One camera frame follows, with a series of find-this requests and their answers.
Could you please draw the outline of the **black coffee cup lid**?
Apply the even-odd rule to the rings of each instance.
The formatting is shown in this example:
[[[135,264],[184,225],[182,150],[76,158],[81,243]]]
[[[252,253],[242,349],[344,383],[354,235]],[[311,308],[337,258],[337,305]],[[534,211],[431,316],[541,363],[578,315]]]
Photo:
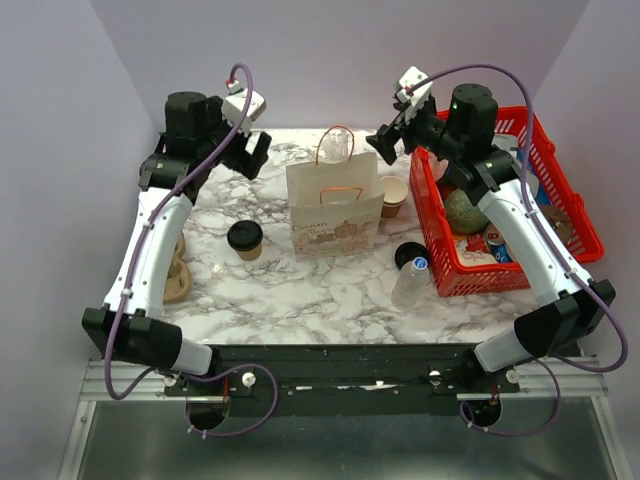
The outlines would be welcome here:
[[[254,250],[262,243],[262,240],[263,230],[253,220],[238,221],[227,232],[227,242],[237,252]]]

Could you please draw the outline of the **paper takeout bag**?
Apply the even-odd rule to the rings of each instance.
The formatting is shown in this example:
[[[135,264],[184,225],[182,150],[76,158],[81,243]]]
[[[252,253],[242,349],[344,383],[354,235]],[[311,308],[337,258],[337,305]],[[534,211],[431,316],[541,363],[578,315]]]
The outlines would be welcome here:
[[[290,237],[298,262],[373,250],[384,198],[375,153],[286,167]]]

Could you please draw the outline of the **brown paper coffee cup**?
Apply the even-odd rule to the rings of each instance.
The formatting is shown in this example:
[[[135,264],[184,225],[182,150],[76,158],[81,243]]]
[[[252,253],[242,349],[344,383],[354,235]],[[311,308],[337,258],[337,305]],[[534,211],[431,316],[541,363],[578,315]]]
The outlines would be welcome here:
[[[262,251],[262,244],[258,244],[250,250],[237,250],[236,253],[243,261],[250,262],[257,260],[261,256]]]

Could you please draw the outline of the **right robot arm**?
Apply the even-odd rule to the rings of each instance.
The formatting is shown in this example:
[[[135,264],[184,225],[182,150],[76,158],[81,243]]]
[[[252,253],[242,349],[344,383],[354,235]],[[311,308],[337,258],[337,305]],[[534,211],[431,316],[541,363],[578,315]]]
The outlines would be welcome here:
[[[594,281],[559,240],[531,193],[526,164],[535,117],[527,107],[525,144],[520,160],[494,146],[498,104],[485,86],[466,83],[451,94],[446,118],[436,113],[432,82],[414,68],[396,84],[398,112],[389,125],[367,137],[388,163],[395,145],[406,152],[422,147],[448,161],[454,184],[497,227],[515,254],[538,307],[506,331],[477,344],[460,367],[460,379],[480,392],[496,371],[555,353],[591,334],[615,298],[607,280]]]

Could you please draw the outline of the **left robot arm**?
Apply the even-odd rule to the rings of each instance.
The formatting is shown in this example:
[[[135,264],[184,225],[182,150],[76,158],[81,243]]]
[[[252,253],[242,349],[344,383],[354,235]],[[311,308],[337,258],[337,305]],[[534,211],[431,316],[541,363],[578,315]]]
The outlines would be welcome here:
[[[211,347],[184,338],[161,320],[164,290],[183,226],[216,164],[253,180],[268,159],[271,138],[261,133],[246,145],[254,121],[266,109],[257,92],[232,87],[225,98],[176,92],[165,103],[165,130],[139,170],[138,211],[118,275],[99,308],[88,308],[82,326],[108,358],[163,372],[187,373],[201,395],[222,380]]]

